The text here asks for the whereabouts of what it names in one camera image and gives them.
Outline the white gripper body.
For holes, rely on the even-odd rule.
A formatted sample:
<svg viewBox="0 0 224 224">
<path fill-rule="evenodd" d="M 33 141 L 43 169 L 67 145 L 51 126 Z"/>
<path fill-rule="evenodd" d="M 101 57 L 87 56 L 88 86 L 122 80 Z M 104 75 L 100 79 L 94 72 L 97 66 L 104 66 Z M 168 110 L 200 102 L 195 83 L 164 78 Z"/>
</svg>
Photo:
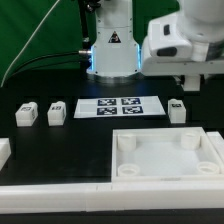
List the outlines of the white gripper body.
<svg viewBox="0 0 224 224">
<path fill-rule="evenodd" d="M 177 11 L 148 24 L 141 50 L 146 76 L 207 74 L 223 63 L 224 13 Z"/>
</svg>

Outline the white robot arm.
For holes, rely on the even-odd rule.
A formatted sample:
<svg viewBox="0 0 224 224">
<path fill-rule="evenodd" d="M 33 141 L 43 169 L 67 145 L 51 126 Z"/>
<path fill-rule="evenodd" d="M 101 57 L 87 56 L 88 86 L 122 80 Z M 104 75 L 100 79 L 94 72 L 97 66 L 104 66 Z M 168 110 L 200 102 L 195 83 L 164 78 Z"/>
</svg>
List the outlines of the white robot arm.
<svg viewBox="0 0 224 224">
<path fill-rule="evenodd" d="M 176 0 L 179 10 L 151 20 L 139 44 L 133 0 L 83 0 L 96 16 L 90 75 L 104 78 L 224 73 L 224 0 Z"/>
</svg>

